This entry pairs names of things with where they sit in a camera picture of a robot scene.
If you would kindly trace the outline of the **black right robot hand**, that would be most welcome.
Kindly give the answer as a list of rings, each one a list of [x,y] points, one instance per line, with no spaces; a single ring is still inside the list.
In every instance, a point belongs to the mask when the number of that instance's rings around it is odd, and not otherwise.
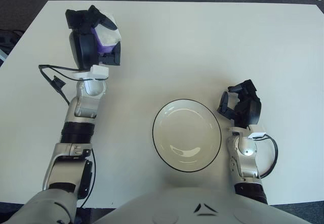
[[[233,120],[235,127],[247,128],[249,125],[258,124],[262,104],[256,91],[250,79],[238,85],[229,86],[228,90],[222,94],[217,112],[225,118]],[[234,109],[228,107],[228,93],[237,94],[239,99]]]

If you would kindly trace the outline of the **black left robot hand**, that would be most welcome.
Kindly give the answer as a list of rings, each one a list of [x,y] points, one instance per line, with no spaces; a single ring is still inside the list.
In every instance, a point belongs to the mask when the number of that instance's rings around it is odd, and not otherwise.
[[[114,18],[101,13],[94,5],[87,10],[65,12],[70,46],[80,70],[93,65],[120,65],[121,34]]]

